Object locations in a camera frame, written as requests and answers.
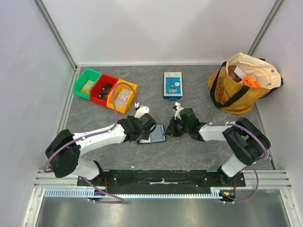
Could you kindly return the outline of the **black card holder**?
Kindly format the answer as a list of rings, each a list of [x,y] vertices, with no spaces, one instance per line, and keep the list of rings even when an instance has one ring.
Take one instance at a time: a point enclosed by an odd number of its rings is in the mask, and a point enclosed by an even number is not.
[[[147,140],[140,139],[137,144],[153,144],[166,141],[164,124],[157,124],[155,130],[149,135]]]

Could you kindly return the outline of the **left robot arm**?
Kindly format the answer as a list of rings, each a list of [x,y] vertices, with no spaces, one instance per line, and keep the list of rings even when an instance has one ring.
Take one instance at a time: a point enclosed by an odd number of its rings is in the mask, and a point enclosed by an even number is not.
[[[71,133],[61,131],[45,151],[47,164],[45,173],[54,173],[56,178],[76,175],[88,179],[95,186],[101,185],[106,177],[98,161],[83,156],[98,148],[111,144],[147,139],[156,127],[149,113],[139,117],[128,116],[116,123],[94,131]]]

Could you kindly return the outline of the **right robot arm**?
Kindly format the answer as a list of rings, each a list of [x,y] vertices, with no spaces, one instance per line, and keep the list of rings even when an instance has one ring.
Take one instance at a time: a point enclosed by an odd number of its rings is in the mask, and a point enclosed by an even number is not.
[[[266,157],[271,147],[269,139],[245,117],[235,122],[206,123],[200,122],[191,108],[177,111],[165,130],[171,137],[185,133],[197,141],[228,143],[233,155],[217,170],[217,181],[222,186],[228,186],[238,172]]]

